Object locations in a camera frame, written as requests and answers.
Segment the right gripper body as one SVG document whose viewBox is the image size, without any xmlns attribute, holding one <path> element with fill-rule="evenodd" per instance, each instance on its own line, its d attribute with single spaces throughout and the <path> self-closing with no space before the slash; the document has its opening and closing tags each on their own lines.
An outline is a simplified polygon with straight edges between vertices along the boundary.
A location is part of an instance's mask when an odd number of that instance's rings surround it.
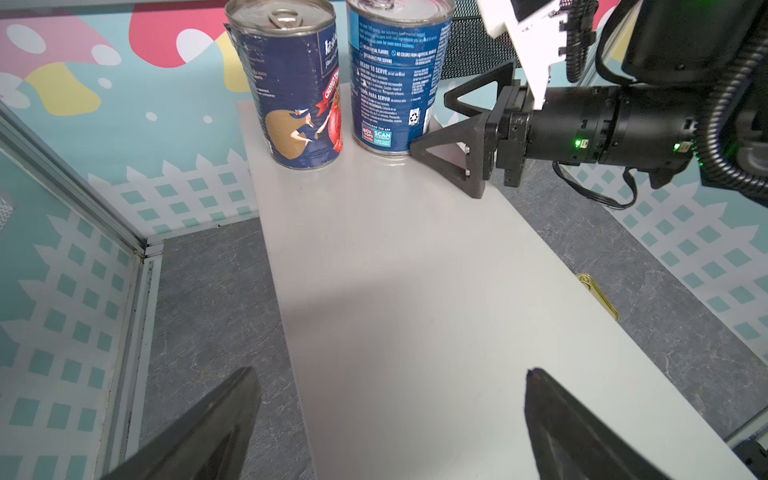
<svg viewBox="0 0 768 480">
<path fill-rule="evenodd" d="M 519 80 L 501 88 L 484 124 L 484 179 L 503 171 L 506 187 L 519 187 L 526 162 L 533 96 Z"/>
</svg>

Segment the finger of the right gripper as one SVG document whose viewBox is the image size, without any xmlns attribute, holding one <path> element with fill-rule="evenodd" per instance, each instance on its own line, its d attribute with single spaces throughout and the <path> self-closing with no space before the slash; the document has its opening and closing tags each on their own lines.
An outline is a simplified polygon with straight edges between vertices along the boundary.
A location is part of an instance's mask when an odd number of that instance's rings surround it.
<svg viewBox="0 0 768 480">
<path fill-rule="evenodd" d="M 501 91 L 515 81 L 516 62 L 507 61 L 448 90 L 444 106 L 465 117 L 489 112 Z"/>
<path fill-rule="evenodd" d="M 410 144 L 411 157 L 430 167 L 473 199 L 481 199 L 497 150 L 490 114 L 439 128 Z"/>
</svg>

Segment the blue soup can pink lid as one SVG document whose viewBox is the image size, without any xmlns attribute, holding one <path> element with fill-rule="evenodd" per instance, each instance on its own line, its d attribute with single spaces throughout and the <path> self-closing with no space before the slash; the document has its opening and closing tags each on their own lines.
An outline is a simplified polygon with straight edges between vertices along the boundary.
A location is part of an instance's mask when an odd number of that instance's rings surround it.
<svg viewBox="0 0 768 480">
<path fill-rule="evenodd" d="M 354 138 L 385 156 L 403 156 L 426 134 L 455 3 L 444 0 L 349 1 Z"/>
</svg>

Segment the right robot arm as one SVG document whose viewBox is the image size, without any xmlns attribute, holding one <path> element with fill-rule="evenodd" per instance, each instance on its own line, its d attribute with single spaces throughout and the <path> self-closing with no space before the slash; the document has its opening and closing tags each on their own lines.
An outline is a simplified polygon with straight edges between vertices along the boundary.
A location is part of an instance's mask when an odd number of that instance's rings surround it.
<svg viewBox="0 0 768 480">
<path fill-rule="evenodd" d="M 490 36 L 517 54 L 445 94 L 462 115 L 411 156 L 481 198 L 495 169 L 520 184 L 529 160 L 645 173 L 661 188 L 696 162 L 705 186 L 767 201 L 767 5 L 621 1 L 602 28 L 594 1 L 486 1 Z"/>
</svg>

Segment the gold sardine tin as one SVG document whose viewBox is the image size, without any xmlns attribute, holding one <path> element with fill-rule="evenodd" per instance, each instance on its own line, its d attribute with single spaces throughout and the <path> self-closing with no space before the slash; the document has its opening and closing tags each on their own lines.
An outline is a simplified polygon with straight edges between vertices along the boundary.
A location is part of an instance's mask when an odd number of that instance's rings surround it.
<svg viewBox="0 0 768 480">
<path fill-rule="evenodd" d="M 579 273 L 576 278 L 580 283 L 590 292 L 590 294 L 598 301 L 598 303 L 611 315 L 611 317 L 618 322 L 619 313 L 608 300 L 603 291 L 600 289 L 596 281 L 592 276 L 586 273 Z"/>
</svg>

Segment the dark blue tomato can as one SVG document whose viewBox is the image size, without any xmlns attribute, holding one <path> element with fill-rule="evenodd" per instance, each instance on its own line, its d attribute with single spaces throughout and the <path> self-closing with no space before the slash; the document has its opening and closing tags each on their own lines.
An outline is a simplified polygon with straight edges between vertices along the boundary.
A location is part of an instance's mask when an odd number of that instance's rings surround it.
<svg viewBox="0 0 768 480">
<path fill-rule="evenodd" d="M 225 28 L 272 158 L 294 170 L 343 148 L 336 15 L 328 1 L 230 1 Z"/>
</svg>

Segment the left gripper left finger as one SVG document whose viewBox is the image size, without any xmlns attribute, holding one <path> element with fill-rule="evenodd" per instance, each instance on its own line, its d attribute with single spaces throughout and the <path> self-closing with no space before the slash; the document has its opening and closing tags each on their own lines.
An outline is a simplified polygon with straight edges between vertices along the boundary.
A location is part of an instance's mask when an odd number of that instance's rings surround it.
<svg viewBox="0 0 768 480">
<path fill-rule="evenodd" d="M 105 477 L 238 479 L 260 404 L 257 373 L 241 367 Z"/>
</svg>

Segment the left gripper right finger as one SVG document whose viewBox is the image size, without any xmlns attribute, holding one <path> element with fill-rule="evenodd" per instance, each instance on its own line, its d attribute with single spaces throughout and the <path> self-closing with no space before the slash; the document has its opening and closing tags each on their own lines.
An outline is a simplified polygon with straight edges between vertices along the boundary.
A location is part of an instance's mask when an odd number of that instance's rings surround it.
<svg viewBox="0 0 768 480">
<path fill-rule="evenodd" d="M 524 414 L 541 479 L 665 479 L 541 368 L 527 372 Z"/>
</svg>

